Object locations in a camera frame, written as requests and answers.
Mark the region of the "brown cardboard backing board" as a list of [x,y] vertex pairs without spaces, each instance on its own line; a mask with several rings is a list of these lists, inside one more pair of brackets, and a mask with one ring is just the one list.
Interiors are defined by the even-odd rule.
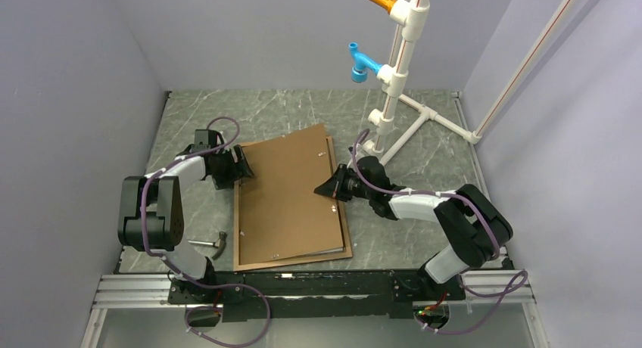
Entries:
[[238,262],[268,263],[344,246],[338,208],[315,194],[333,174],[324,125],[243,148],[254,177],[238,195]]

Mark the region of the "brown wooden picture frame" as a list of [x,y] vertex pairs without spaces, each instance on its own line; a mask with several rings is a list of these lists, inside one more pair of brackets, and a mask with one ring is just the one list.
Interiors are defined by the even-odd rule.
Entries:
[[325,261],[332,261],[337,259],[349,259],[353,257],[353,247],[351,243],[351,237],[349,233],[349,228],[347,225],[347,216],[345,211],[345,204],[341,201],[336,201],[334,204],[334,212],[338,216],[340,221],[341,233],[344,243],[343,251],[338,251],[334,253],[321,253],[321,254],[312,254],[306,256],[295,256],[287,259],[278,259],[269,262],[262,263],[248,263],[242,264],[240,259],[240,242],[242,238],[241,229],[239,226],[240,221],[240,201],[239,193],[242,186],[241,182],[236,182],[234,187],[234,242],[233,242],[233,271],[234,272],[247,272],[251,270],[259,269],[271,269],[271,268],[280,268],[285,266],[295,266],[302,265],[306,263],[321,263]]

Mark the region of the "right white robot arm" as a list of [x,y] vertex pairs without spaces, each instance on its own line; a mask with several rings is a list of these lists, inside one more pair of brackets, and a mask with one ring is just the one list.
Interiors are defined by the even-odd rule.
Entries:
[[348,202],[365,199],[376,215],[390,220],[414,219],[441,226],[448,245],[418,270],[417,288],[434,299],[456,275],[495,259],[513,237],[513,228],[474,185],[453,191],[420,191],[391,182],[376,157],[364,157],[351,169],[341,164],[314,193]]

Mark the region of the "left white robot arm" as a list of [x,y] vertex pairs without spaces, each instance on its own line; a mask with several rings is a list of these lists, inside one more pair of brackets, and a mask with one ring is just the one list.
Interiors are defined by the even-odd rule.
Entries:
[[231,144],[211,129],[198,129],[195,139],[172,162],[143,176],[123,180],[117,237],[124,247],[156,257],[200,303],[216,296],[217,280],[211,258],[185,238],[182,193],[196,182],[212,179],[215,189],[234,187],[255,176],[243,147]]

